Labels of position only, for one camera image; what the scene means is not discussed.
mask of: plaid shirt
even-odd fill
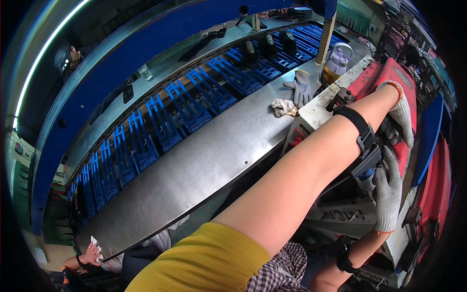
[[[305,274],[307,256],[302,245],[288,242],[248,281],[246,292],[305,292],[300,281]]]

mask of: black wrist strap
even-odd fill
[[[346,271],[349,274],[355,274],[356,272],[358,272],[358,269],[352,267],[352,263],[350,262],[348,257],[348,252],[345,252],[343,255],[341,255],[337,259],[336,264],[339,270]]]
[[[84,269],[84,268],[85,268],[85,264],[83,264],[83,263],[79,260],[79,256],[78,256],[78,255],[76,255],[76,260],[78,261],[79,266],[80,266],[81,268]]]
[[[367,124],[365,119],[355,110],[345,106],[340,105],[334,109],[333,115],[340,114],[348,118],[357,128],[360,136],[357,138],[357,143],[360,146],[360,156],[370,149],[371,144],[375,140],[375,132],[370,125]]]

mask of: cap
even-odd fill
[[[60,72],[60,75],[63,74],[66,67],[70,63],[70,51],[71,46],[69,44],[61,46],[57,53],[55,53],[54,65]]]

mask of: screw hole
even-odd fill
[[[240,13],[240,15],[245,15],[248,13],[248,7],[246,7],[245,5],[242,5],[238,9],[238,12]]]
[[[64,118],[61,118],[61,119],[58,120],[57,124],[58,124],[58,126],[59,126],[60,128],[63,129],[63,128],[66,127],[66,120],[65,120]]]

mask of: yellow shirt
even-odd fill
[[[245,291],[270,259],[253,239],[209,222],[146,266],[126,291]]]

